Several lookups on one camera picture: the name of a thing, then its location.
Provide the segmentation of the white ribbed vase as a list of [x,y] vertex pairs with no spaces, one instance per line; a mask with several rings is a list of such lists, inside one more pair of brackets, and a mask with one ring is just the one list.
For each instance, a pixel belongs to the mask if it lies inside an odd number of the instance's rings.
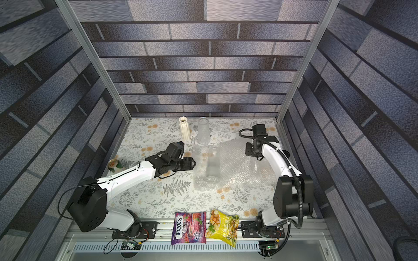
[[185,116],[182,116],[179,118],[179,126],[180,126],[180,132],[182,136],[182,140],[184,142],[190,142],[192,140],[190,135],[190,128],[188,123],[188,118]]

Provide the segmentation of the clear ribbed glass vase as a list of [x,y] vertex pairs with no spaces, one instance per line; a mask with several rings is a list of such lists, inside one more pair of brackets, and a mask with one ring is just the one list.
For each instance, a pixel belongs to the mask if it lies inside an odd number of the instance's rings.
[[211,184],[216,184],[221,180],[220,157],[217,147],[208,149],[205,180]]

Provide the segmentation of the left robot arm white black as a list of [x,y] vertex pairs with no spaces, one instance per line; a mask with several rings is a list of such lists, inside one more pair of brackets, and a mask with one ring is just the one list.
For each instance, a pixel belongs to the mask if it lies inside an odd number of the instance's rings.
[[176,174],[193,170],[197,163],[192,157],[184,156],[184,145],[181,141],[172,142],[164,151],[147,157],[130,169],[108,177],[81,180],[64,210],[82,232],[102,227],[136,238],[143,231],[140,218],[129,209],[111,208],[110,202],[142,182],[163,178],[168,172]]

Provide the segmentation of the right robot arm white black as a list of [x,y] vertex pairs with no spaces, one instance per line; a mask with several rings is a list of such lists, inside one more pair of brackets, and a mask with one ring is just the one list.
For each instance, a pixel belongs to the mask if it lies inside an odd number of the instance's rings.
[[264,124],[244,128],[238,135],[251,140],[246,143],[246,156],[258,161],[265,159],[277,178],[273,206],[258,214],[258,227],[292,224],[300,229],[303,218],[313,212],[312,178],[291,163],[290,153],[283,148],[279,138],[268,135]]

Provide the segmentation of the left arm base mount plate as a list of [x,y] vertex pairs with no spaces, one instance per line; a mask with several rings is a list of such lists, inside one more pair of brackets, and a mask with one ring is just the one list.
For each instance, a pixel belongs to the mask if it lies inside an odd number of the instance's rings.
[[112,239],[154,239],[157,232],[158,222],[141,221],[134,224],[125,232],[114,230]]

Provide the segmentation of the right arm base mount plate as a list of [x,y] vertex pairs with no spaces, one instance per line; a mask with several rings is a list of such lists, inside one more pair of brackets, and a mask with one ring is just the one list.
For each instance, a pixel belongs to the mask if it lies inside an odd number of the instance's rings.
[[256,221],[242,221],[238,227],[243,238],[285,238],[283,227],[264,226]]

